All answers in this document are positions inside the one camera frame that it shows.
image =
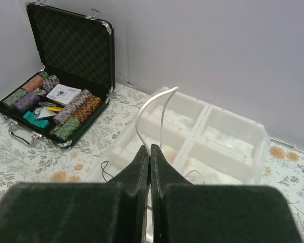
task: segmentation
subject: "table surface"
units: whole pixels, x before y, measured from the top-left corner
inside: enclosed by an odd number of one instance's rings
[[[0,117],[0,198],[18,182],[83,181],[148,97],[117,84],[109,107],[67,151],[44,141],[39,141],[34,148],[20,144],[10,138],[8,123]],[[285,196],[304,238],[304,153],[272,142],[261,183],[278,188]]]

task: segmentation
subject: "floral tablecloth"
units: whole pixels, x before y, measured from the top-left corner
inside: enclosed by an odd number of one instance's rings
[[[109,107],[71,149],[40,141],[34,148],[21,145],[8,134],[0,117],[0,198],[20,182],[81,182],[95,161],[137,113],[148,95],[117,84]],[[304,153],[272,142],[262,184],[278,188],[287,199],[304,238]]]

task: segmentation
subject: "white cable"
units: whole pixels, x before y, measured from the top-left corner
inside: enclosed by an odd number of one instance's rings
[[[136,129],[136,132],[137,132],[138,137],[142,140],[142,142],[143,142],[143,144],[144,144],[144,146],[145,146],[145,148],[146,148],[146,150],[147,150],[147,154],[148,154],[149,156],[151,156],[151,149],[150,149],[148,143],[144,140],[144,138],[143,138],[143,136],[142,136],[142,134],[141,134],[141,131],[140,131],[140,129],[139,129],[139,121],[140,121],[140,119],[141,119],[141,116],[143,115],[143,112],[145,111],[145,109],[146,109],[153,101],[155,101],[156,99],[158,99],[158,98],[160,98],[160,97],[162,97],[162,96],[164,96],[164,95],[167,95],[167,94],[171,93],[171,95],[170,95],[170,96],[168,97],[168,99],[166,100],[166,103],[165,103],[165,105],[164,105],[164,107],[163,107],[162,115],[161,115],[160,148],[162,148],[162,127],[163,127],[164,112],[165,112],[165,110],[166,110],[166,106],[167,106],[169,100],[170,100],[171,97],[174,95],[174,93],[177,92],[178,89],[179,89],[179,87],[176,86],[176,87],[173,87],[172,89],[169,89],[169,90],[160,92],[160,93],[158,93],[158,94],[152,96],[152,97],[151,97],[151,98],[142,106],[142,108],[139,110],[139,112],[138,112],[138,114],[137,114],[137,117],[136,117],[136,119],[135,119],[135,129]]]

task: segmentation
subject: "cord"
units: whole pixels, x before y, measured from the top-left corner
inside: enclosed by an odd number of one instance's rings
[[[161,126],[160,126],[160,148],[162,148],[162,128],[163,128],[163,118],[164,118],[164,112],[166,110],[166,107],[167,107],[167,104],[169,102],[169,100],[172,98],[172,96],[177,92],[177,90],[179,89],[178,86],[176,87],[173,87],[172,89],[169,89],[169,90],[166,90],[166,91],[163,91],[163,92],[160,92],[154,96],[152,96],[143,106],[142,108],[139,110],[138,114],[137,114],[137,117],[135,119],[135,129],[136,129],[136,133],[138,135],[138,137],[141,139],[141,141],[143,142],[146,150],[147,150],[147,154],[149,156],[151,156],[151,149],[148,145],[148,143],[144,140],[142,134],[141,134],[141,131],[139,129],[139,122],[140,122],[140,119],[141,119],[141,116],[143,115],[143,112],[145,111],[145,109],[153,102],[155,101],[156,99],[164,96],[164,95],[167,95],[169,93],[171,93],[171,95],[168,97],[168,99],[166,100],[165,102],[165,105],[163,107],[163,110],[162,110],[162,115],[161,115]]]
[[[101,162],[101,164],[100,164],[100,167],[102,169],[102,177],[105,180],[105,182],[107,182],[107,180],[105,178],[105,173],[113,178],[113,176],[110,173],[108,173],[107,171],[105,171],[105,168],[108,166],[108,164],[109,164],[109,161],[104,161],[104,162]]]

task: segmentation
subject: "open briefcase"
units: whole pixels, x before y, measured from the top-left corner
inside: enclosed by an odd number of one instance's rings
[[[26,8],[44,68],[0,100],[0,115],[9,120],[10,136],[27,146],[43,138],[68,149],[109,104],[115,87],[113,28],[96,18],[95,9],[85,16],[42,2]],[[70,104],[55,102],[46,95],[58,84],[80,93]],[[56,116],[38,119],[43,102],[47,109],[56,106]],[[31,131],[31,138],[16,135],[18,127]]]

